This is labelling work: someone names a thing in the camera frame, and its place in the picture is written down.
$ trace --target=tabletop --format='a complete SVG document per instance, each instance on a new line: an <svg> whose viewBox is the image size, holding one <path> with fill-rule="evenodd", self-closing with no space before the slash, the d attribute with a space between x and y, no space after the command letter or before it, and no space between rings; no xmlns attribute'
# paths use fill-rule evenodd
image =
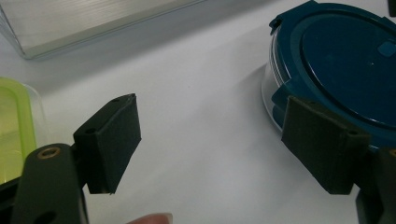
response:
<svg viewBox="0 0 396 224"><path fill-rule="evenodd" d="M0 76L39 92L50 143L72 145L106 102L136 94L143 139L115 194L84 189L91 223L358 223L359 189L322 189L262 102L268 23L303 2L204 1L30 61L0 36ZM386 0L327 2L388 15Z"/></svg>

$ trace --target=brass screw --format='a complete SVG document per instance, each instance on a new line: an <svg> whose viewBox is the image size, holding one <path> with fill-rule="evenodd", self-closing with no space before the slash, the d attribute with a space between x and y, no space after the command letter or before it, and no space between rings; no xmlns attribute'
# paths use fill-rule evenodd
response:
<svg viewBox="0 0 396 224"><path fill-rule="evenodd" d="M61 153L61 149L59 147L47 147L41 150L38 154L37 157L40 160L46 160L50 159L53 157L58 156Z"/></svg>
<svg viewBox="0 0 396 224"><path fill-rule="evenodd" d="M391 149L389 151L389 154L392 155L393 157L396 157L396 149Z"/></svg>

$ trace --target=yellow-green lid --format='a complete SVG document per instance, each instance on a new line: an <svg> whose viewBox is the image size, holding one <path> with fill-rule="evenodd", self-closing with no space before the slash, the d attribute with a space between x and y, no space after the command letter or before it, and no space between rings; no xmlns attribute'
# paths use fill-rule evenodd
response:
<svg viewBox="0 0 396 224"><path fill-rule="evenodd" d="M0 77L0 184L21 175L24 160L33 150L29 93L21 83Z"/></svg>

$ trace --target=finger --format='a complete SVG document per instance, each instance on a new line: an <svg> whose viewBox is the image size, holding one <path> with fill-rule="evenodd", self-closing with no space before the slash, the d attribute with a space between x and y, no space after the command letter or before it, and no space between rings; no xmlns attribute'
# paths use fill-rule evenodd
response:
<svg viewBox="0 0 396 224"><path fill-rule="evenodd" d="M170 213L151 214L141 217L128 224L172 224L173 217Z"/></svg>

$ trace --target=blue lid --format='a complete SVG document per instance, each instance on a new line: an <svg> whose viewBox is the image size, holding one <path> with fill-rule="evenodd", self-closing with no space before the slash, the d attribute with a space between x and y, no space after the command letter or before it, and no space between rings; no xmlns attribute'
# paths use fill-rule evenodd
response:
<svg viewBox="0 0 396 224"><path fill-rule="evenodd" d="M285 80L273 97L274 113L284 113L289 95L316 100L371 133L373 147L396 147L394 23L356 7L309 1L270 25Z"/></svg>

